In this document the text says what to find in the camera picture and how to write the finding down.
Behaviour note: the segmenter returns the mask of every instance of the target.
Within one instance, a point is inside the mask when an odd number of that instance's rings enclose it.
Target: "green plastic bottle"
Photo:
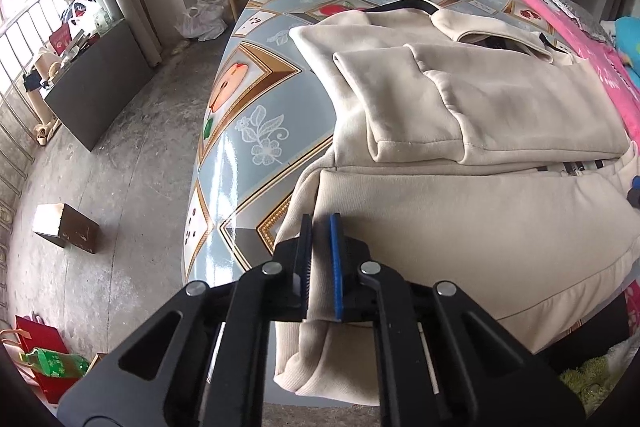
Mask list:
[[[30,353],[21,353],[20,359],[46,377],[82,378],[89,369],[89,362],[85,357],[59,353],[43,347],[34,347]]]

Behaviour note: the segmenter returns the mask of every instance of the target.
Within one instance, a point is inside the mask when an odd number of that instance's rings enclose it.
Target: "patterned tablecloth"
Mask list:
[[[289,39],[289,30],[340,11],[393,1],[249,1],[212,79],[198,130],[184,229],[185,280],[220,285],[268,260],[296,180],[331,144],[333,105]],[[569,50],[554,28],[520,0],[428,1],[542,31],[553,45]],[[231,74],[234,70],[244,76]]]

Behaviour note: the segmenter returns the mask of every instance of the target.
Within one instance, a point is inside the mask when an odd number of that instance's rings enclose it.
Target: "floor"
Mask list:
[[[228,32],[168,57],[92,153],[61,128],[29,172],[8,255],[8,311],[31,311],[89,359],[107,352],[182,286],[184,214],[204,113]],[[31,232],[41,203],[100,225],[98,253]]]

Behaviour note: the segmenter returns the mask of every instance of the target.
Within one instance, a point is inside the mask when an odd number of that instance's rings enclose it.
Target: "pink clothing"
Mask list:
[[[590,39],[567,15],[553,10],[543,0],[521,1],[544,17],[579,57],[589,61],[620,113],[629,137],[640,142],[640,92],[631,82],[615,49]]]

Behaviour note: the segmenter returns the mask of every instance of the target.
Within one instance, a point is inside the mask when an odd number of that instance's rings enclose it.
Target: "window railing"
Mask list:
[[[0,108],[6,110],[17,121],[19,128],[37,144],[36,137],[28,125],[15,111],[9,102],[12,92],[17,94],[17,98],[24,104],[33,118],[39,122],[38,115],[26,99],[23,90],[19,86],[22,76],[28,73],[33,56],[42,46],[46,46],[49,36],[62,26],[60,16],[66,9],[64,0],[32,0],[22,10],[13,17],[3,22],[0,26]],[[24,155],[30,164],[34,162],[34,157],[23,147],[16,136],[0,121],[0,132],[5,134],[20,154]],[[0,148],[0,156],[18,172],[20,178],[27,179],[27,173],[20,169],[14,161],[9,158],[5,151]],[[0,181],[20,198],[22,191],[0,173]],[[12,204],[0,199],[0,228],[11,232],[12,220],[15,209]],[[6,251],[6,246],[0,243],[0,264],[3,257],[2,250]]]

